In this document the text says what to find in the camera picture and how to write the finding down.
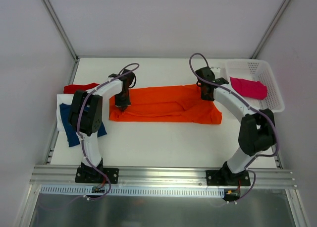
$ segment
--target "orange cloth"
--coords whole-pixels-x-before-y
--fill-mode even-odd
[[[213,102],[201,99],[196,85],[131,89],[131,105],[121,112],[110,99],[109,119],[140,122],[194,122],[221,124]]]

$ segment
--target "blue towel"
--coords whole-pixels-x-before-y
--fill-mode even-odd
[[[60,109],[60,117],[61,117],[61,121],[63,122],[64,128],[65,128],[65,132],[67,135],[67,141],[68,141],[68,146],[69,147],[73,147],[76,145],[79,145],[79,139],[76,135],[76,131],[74,130],[74,128],[70,125],[70,123],[68,123],[68,116],[69,116],[69,112],[70,112],[70,105],[66,105],[64,103],[59,105],[59,109]],[[101,122],[101,126],[98,130],[97,136],[103,136],[107,134],[104,123]]]

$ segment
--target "pink towel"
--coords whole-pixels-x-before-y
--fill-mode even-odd
[[[254,82],[230,77],[232,88],[243,97],[263,100],[267,97],[267,87],[261,82]]]

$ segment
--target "red towel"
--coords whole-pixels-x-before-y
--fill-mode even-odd
[[[87,84],[87,85],[68,85],[66,87],[64,87],[64,94],[75,94],[75,92],[77,90],[82,90],[82,91],[86,91],[89,89],[92,89],[94,87],[97,87],[99,84],[98,83],[91,83],[91,84]]]
[[[243,97],[263,100],[267,97],[267,87],[261,82],[254,82],[230,77],[232,88]]]

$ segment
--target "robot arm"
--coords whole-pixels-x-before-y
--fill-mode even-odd
[[[201,88],[201,98],[207,101],[218,101],[224,105],[241,123],[239,132],[239,148],[235,154],[223,164],[217,172],[215,179],[224,185],[236,185],[237,180],[246,175],[245,169],[254,161],[255,156],[267,150],[276,143],[273,130],[268,121],[255,113],[245,105],[243,97],[231,94],[233,88],[224,78],[215,79],[214,73],[209,67],[203,67],[196,71],[202,79],[218,84],[221,87],[212,86],[198,79],[196,83]],[[270,109],[262,111],[274,123],[274,116]]]
[[[117,74],[110,75],[108,81],[113,80],[113,78],[117,76]],[[135,74],[131,72],[126,76],[113,80],[107,85],[97,86],[94,94],[90,95],[86,102],[79,127],[82,137],[77,132],[76,134],[79,139],[83,139],[84,149],[86,155],[89,157],[89,161],[99,170],[103,170],[103,160],[99,152],[97,132],[102,123],[103,99],[109,100],[112,96],[114,96],[115,105],[120,110],[125,110],[131,104],[129,87],[133,81],[136,81],[136,77]],[[86,91],[76,91],[72,100],[68,122],[76,131],[79,113],[84,103],[84,99],[87,96],[88,92]],[[77,175],[79,174],[82,179],[89,180],[91,182],[100,179],[100,175],[87,162],[86,157],[83,158],[79,169],[80,170],[77,170]]]

